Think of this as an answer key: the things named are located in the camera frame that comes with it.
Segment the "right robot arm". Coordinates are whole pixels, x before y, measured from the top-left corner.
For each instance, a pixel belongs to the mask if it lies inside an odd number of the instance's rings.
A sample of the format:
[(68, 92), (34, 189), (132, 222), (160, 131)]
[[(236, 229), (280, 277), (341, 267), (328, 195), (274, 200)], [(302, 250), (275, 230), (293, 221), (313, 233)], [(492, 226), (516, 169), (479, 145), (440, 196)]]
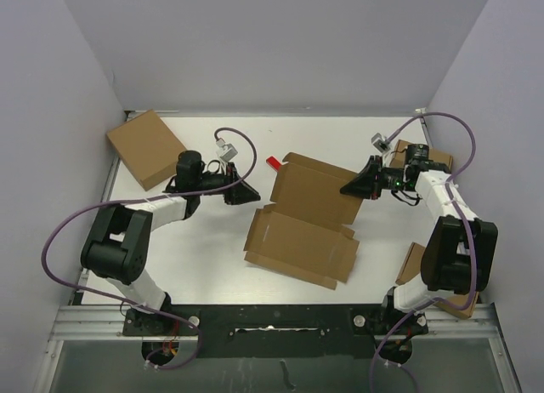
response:
[(379, 325), (390, 333), (406, 325), (408, 312), (433, 304), (451, 311), (471, 308), (488, 285), (498, 237), (497, 226), (480, 219), (463, 201), (450, 167), (432, 160), (427, 145), (409, 144), (402, 152), (403, 166), (387, 167), (380, 156), (372, 156), (340, 190), (369, 200), (390, 191), (399, 200), (423, 203), (433, 217), (415, 275), (392, 287), (377, 313)]

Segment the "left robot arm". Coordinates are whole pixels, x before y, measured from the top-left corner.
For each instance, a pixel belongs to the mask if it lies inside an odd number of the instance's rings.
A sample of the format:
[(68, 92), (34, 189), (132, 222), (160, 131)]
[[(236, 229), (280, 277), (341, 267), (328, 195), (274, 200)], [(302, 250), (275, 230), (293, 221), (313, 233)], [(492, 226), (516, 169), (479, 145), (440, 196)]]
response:
[(135, 310), (144, 312), (142, 323), (154, 334), (165, 333), (172, 326), (173, 313), (169, 295), (145, 270), (151, 233), (192, 217), (203, 191), (222, 196), (229, 206), (261, 199), (254, 188), (240, 180), (233, 162), (210, 172), (200, 152), (183, 151), (164, 197), (100, 208), (82, 248), (82, 266), (114, 285)]

